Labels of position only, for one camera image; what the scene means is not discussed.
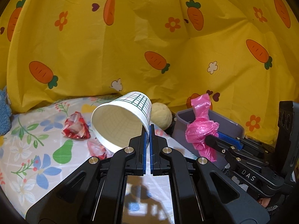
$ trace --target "yellow fabric backdrop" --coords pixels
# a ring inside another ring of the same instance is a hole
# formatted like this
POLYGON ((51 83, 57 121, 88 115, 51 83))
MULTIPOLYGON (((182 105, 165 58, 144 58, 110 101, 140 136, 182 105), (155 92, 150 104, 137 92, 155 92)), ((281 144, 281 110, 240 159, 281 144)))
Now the yellow fabric backdrop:
POLYGON ((279 101, 298 96, 299 25, 285 0, 11 0, 0 27, 15 112, 117 91, 177 112, 209 92, 213 110, 271 143, 279 101))

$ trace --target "yellow plush ball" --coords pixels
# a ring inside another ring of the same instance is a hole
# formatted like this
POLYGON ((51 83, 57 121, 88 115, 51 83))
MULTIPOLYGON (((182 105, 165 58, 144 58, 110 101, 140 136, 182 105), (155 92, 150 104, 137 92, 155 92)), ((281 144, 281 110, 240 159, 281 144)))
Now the yellow plush ball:
POLYGON ((172 114, 165 104, 153 103, 150 119, 162 130, 166 130, 171 125, 172 114))

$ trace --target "blue fuzzy fabric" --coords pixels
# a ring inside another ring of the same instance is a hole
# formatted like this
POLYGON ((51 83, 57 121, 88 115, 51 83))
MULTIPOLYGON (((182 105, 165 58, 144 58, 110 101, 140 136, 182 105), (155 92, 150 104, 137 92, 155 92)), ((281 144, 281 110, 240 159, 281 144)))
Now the blue fuzzy fabric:
POLYGON ((11 109, 7 104, 6 86, 0 90, 0 136, 5 135, 11 128, 10 122, 11 109))

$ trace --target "metal screw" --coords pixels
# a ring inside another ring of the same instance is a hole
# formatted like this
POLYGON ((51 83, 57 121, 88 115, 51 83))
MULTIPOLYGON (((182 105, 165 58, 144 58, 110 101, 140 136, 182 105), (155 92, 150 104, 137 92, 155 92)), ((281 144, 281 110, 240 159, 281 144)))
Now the metal screw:
POLYGON ((172 149, 170 147, 164 147, 162 150, 164 153, 171 153, 172 149))
POLYGON ((125 148, 125 152, 126 152, 126 153, 134 152, 134 148, 133 148, 133 147, 126 147, 126 148, 125 148))
POLYGON ((205 157, 200 157, 200 158, 198 159, 198 162, 199 162, 200 164, 206 164, 206 163, 207 163, 207 159, 206 159, 205 157))
POLYGON ((99 160, 98 160, 97 157, 93 156, 93 157, 91 157, 88 161, 89 161, 90 164, 95 164, 95 163, 97 163, 99 160))

